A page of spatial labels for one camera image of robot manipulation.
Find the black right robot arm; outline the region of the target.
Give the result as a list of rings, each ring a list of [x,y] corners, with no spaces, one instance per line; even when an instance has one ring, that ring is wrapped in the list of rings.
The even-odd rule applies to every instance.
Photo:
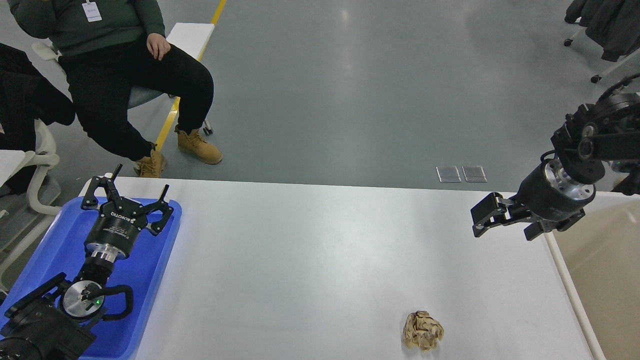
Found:
[[[624,88],[638,74],[607,88],[594,104],[582,104],[551,137],[552,150],[519,185],[510,198],[492,192],[473,208],[473,235],[481,237],[498,226],[526,223],[525,238],[566,231],[585,216],[596,195],[595,185],[605,165],[626,177],[614,192],[639,193],[640,98]]]

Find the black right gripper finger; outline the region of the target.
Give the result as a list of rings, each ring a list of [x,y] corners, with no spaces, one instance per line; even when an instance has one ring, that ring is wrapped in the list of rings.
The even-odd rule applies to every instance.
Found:
[[[489,210],[489,212],[473,210],[472,219],[473,235],[474,237],[479,238],[491,228],[521,223],[521,221],[523,221],[523,216],[515,216],[507,210]]]
[[[471,218],[473,218],[473,210],[484,213],[491,210],[507,210],[509,212],[512,205],[514,205],[514,201],[512,199],[504,198],[502,194],[492,192],[471,208]]]

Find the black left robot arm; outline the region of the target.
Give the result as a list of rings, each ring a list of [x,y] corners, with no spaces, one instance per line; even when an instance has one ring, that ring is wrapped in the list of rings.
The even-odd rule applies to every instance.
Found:
[[[140,343],[181,207],[93,177],[62,207],[1,306],[3,360],[125,360]]]

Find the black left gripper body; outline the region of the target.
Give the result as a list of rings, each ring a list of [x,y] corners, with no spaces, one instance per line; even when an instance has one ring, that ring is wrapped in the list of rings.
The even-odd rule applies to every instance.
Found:
[[[142,228],[149,223],[148,214],[141,203],[126,198],[121,205],[103,203],[84,241],[86,255],[110,253],[112,260],[128,259]]]

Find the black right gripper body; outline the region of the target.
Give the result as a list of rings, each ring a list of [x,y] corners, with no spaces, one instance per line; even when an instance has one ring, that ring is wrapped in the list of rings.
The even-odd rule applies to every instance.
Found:
[[[595,198],[593,184],[570,178],[559,159],[545,159],[519,185],[510,198],[511,213],[522,216],[528,241],[543,233],[566,231],[585,216],[584,207]]]

